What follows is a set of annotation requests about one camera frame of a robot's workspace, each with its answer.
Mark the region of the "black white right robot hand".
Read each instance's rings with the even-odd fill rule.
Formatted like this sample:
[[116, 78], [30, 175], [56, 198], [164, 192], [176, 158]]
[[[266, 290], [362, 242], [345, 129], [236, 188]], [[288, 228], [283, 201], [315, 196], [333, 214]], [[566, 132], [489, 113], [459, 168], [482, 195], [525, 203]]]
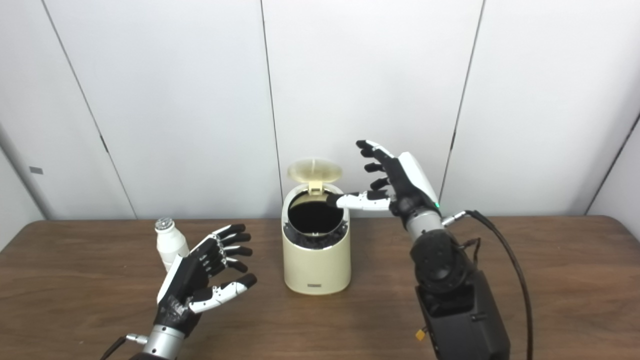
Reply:
[[422, 166], [409, 152], [398, 156], [384, 146], [370, 140], [358, 140], [356, 146], [362, 157], [374, 158], [364, 166], [367, 173], [382, 172], [367, 191], [329, 194], [326, 203], [330, 207], [370, 212], [389, 211], [406, 222], [422, 211], [441, 215], [441, 206], [434, 188]]

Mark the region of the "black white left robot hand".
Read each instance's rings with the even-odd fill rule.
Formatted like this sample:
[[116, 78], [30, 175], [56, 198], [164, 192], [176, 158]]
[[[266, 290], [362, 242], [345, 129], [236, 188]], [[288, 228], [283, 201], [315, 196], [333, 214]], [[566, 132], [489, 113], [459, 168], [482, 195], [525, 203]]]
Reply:
[[[245, 224], [230, 224], [206, 235], [186, 256], [178, 256], [167, 272], [157, 295], [153, 325], [183, 333], [189, 338], [202, 313], [217, 308], [246, 292], [258, 282], [249, 267], [236, 256], [251, 256], [253, 250], [241, 246], [251, 235]], [[226, 269], [243, 276], [220, 285], [210, 279]]]

